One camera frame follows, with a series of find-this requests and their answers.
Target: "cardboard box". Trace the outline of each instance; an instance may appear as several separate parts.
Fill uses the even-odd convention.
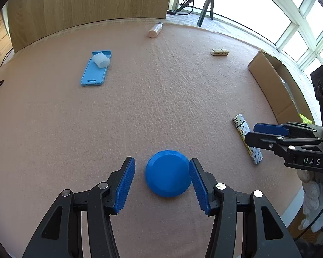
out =
[[[299,114],[314,122],[303,93],[280,60],[259,51],[248,69],[261,87],[279,124],[288,121],[302,123]]]

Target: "blue disc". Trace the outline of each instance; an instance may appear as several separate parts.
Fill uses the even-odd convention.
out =
[[[148,187],[159,196],[178,196],[191,183],[189,160],[174,150],[160,151],[148,161],[145,177]]]

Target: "lighter metal cap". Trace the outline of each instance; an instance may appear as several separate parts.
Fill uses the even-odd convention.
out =
[[[238,126],[240,126],[240,125],[242,125],[242,124],[243,124],[243,122],[245,121],[245,119],[244,119],[244,117],[243,117],[243,114],[238,114],[238,115],[236,115],[236,116],[232,119],[232,121],[233,121],[233,124],[234,124],[236,127],[238,127]]]

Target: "ribbed blue pad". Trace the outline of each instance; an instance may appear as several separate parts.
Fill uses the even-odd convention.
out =
[[[200,208],[205,212],[206,215],[208,215],[210,211],[208,202],[208,192],[205,186],[203,185],[202,179],[197,169],[195,168],[193,162],[189,163],[189,174],[195,189],[197,201],[199,201]]]
[[[116,213],[119,213],[120,210],[124,207],[130,189],[130,185],[133,181],[134,174],[135,160],[132,158],[117,188],[116,203],[114,205],[114,211]]]

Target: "white glove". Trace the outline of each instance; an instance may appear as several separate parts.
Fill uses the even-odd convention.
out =
[[[297,175],[301,179],[304,189],[303,213],[306,218],[298,227],[299,230],[307,228],[323,208],[323,183],[314,181],[315,173],[307,170],[297,170]],[[316,222],[311,226],[315,233],[323,226],[323,212]]]

